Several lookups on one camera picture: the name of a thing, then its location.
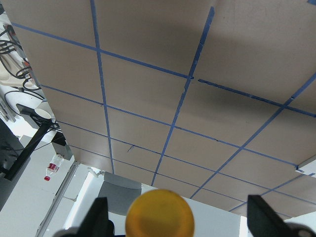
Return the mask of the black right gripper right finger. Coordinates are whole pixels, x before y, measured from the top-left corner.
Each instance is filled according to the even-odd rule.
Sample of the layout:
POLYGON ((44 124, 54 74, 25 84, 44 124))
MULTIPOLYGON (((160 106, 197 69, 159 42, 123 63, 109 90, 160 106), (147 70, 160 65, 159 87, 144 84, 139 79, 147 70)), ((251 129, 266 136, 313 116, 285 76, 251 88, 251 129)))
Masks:
POLYGON ((290 237, 291 229, 260 195, 249 195, 247 226, 254 237, 290 237))

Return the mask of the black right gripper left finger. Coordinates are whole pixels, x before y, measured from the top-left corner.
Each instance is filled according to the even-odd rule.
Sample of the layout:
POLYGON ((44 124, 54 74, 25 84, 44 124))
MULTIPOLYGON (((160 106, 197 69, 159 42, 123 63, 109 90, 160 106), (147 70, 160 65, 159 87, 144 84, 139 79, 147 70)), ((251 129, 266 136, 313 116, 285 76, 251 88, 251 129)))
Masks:
POLYGON ((78 229, 78 237, 108 236, 108 202, 106 197, 94 200, 78 229))

